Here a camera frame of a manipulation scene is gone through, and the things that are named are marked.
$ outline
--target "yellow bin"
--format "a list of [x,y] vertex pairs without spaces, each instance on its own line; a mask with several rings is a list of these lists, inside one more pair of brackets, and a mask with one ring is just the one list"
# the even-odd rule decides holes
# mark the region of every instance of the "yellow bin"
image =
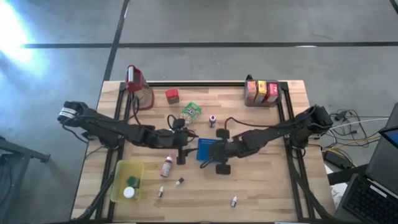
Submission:
[[[127,180],[130,176],[139,178],[138,192],[133,198],[126,198],[123,195],[124,189],[128,187]],[[113,180],[111,201],[112,202],[138,202],[141,199],[144,186],[145,166],[141,161],[121,160],[116,165],[116,172]]]

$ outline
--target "red container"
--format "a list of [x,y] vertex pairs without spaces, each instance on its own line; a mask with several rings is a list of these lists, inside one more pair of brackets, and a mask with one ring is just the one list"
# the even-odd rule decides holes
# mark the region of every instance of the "red container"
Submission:
[[178,90],[177,89],[167,90],[166,98],[169,104],[178,103],[180,101],[180,97],[178,96]]
[[133,65],[127,67],[126,90],[139,99],[139,109],[148,110],[154,106],[155,95],[142,72]]

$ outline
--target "green bottle cap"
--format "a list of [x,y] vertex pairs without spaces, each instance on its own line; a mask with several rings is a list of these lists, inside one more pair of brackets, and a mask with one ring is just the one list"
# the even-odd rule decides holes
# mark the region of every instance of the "green bottle cap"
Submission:
[[137,177],[130,176],[129,178],[127,178],[127,185],[130,187],[135,187],[137,185],[137,181]]

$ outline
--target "green package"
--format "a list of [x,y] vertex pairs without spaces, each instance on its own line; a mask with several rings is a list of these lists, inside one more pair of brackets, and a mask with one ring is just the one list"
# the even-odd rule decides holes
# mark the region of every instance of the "green package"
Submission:
[[192,124],[201,113],[201,108],[194,102],[190,102],[180,113],[180,118],[185,120],[185,126]]

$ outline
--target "red cube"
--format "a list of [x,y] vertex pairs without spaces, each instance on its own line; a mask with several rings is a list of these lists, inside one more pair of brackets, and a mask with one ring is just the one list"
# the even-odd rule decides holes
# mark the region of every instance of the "red cube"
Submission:
[[180,101],[177,89],[167,90],[166,98],[169,104],[178,103]]

